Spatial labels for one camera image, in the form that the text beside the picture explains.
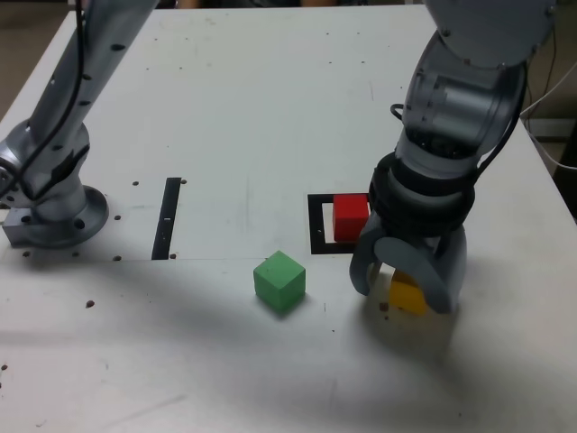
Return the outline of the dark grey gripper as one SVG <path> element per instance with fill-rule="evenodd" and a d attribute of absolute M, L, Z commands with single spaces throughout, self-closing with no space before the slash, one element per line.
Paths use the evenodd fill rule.
<path fill-rule="evenodd" d="M 413 280 L 423 292 L 427 306 L 434 312 L 452 313 L 459 299 L 466 268 L 467 240 L 464 228 L 460 226 L 436 236 L 395 229 L 383 236 L 381 218 L 376 213 L 370 213 L 349 266 L 349 276 L 355 290 L 368 296 L 383 262 Z"/>

